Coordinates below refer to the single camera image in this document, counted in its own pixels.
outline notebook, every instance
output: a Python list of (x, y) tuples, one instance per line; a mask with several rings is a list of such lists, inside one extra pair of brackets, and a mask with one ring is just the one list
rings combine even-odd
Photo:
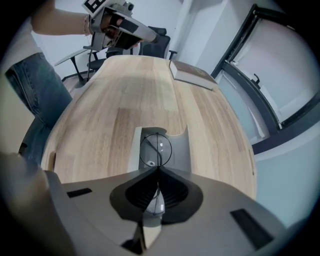
[(209, 90), (213, 90), (214, 85), (217, 84), (206, 71), (181, 61), (172, 60), (169, 67), (175, 80), (201, 86)]

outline cable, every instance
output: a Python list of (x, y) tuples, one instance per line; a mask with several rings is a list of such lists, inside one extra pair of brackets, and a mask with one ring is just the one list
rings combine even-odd
[(159, 161), (159, 158), (160, 158), (160, 166), (162, 165), (162, 155), (161, 153), (155, 148), (154, 145), (151, 144), (151, 142), (147, 139), (147, 138), (144, 138), (146, 140), (146, 144), (149, 145), (154, 151), (156, 151), (157, 153), (157, 158), (158, 158), (158, 161)]
[(156, 195), (152, 198), (152, 200), (157, 198), (160, 195), (159, 181), (157, 182), (157, 186), (158, 188), (156, 189)]
[(88, 72), (87, 72), (87, 77), (86, 77), (86, 82), (87, 82), (87, 83), (88, 83), (88, 81), (89, 81), (90, 64), (91, 64), (91, 55), (92, 55), (92, 50), (90, 50), (90, 54), (89, 54)]
[[(158, 133), (156, 133), (156, 151), (159, 153), (159, 150), (158, 150)], [(158, 157), (158, 155), (160, 155), (160, 154), (156, 155), (156, 161), (157, 161), (157, 164), (158, 164), (158, 167), (159, 167), (159, 157)]]

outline white wall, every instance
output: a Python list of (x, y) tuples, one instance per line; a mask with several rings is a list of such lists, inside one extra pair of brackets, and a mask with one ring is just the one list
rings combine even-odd
[(259, 7), (281, 11), (272, 0), (227, 0), (198, 59), (197, 67), (211, 74), (228, 49), (253, 4), (258, 4)]
[(177, 60), (196, 65), (228, 0), (195, 0)]
[(189, 29), (194, 22), (199, 3), (199, 1), (194, 0), (183, 0), (180, 12), (178, 14), (175, 32), (173, 37), (171, 37), (169, 44), (169, 54), (167, 55), (167, 58), (169, 58), (171, 55), (170, 51), (177, 53), (180, 52), (180, 48), (184, 44), (184, 41), (189, 34)]
[[(81, 7), (84, 0), (56, 0), (55, 2), (56, 8), (61, 10), (86, 12)], [(172, 37), (174, 35), (178, 13), (182, 5), (180, 0), (131, 0), (131, 2), (135, 5), (132, 15), (134, 19), (146, 26), (166, 28), (168, 36)], [(33, 36), (51, 65), (91, 42), (91, 37), (86, 38), (84, 35), (51, 36), (33, 34)], [(106, 57), (102, 52), (98, 56), (100, 59)], [(80, 72), (88, 69), (88, 57), (86, 52), (75, 58)], [(61, 78), (76, 73), (70, 60), (54, 67), (54, 69)]]

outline wooden table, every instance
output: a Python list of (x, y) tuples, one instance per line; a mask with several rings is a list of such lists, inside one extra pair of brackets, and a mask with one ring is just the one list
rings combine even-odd
[(56, 155), (62, 183), (126, 173), (136, 127), (187, 127), (192, 172), (256, 197), (252, 147), (219, 88), (173, 80), (167, 60), (148, 56), (104, 62), (56, 123), (41, 166), (50, 170)]

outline jeans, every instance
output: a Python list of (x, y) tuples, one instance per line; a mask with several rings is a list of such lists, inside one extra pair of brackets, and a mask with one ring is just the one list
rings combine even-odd
[(22, 156), (40, 165), (47, 138), (72, 98), (42, 52), (14, 64), (6, 77), (35, 117), (23, 139), (27, 148)]

